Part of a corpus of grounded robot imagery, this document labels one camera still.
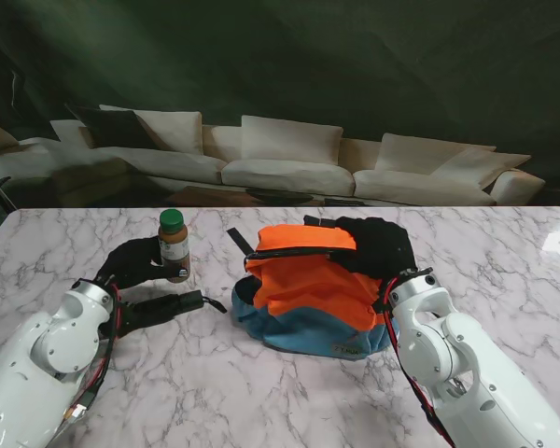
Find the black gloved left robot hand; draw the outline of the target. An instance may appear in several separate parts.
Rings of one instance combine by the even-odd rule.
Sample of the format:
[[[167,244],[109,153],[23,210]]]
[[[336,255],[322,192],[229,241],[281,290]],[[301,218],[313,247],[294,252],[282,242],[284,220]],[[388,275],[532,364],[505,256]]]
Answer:
[[[185,279],[189,271],[180,265],[165,265],[162,261],[159,238],[129,240],[111,251],[94,282],[118,289],[126,289],[150,280]]]

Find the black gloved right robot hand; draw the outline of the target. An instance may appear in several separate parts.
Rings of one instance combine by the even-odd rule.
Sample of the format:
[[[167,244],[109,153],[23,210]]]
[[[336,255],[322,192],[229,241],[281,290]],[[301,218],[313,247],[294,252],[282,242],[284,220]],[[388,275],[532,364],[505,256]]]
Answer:
[[[356,243],[355,251],[329,256],[347,271],[390,280],[403,272],[417,270],[409,234],[398,224],[380,217],[340,217],[336,226],[348,232]]]

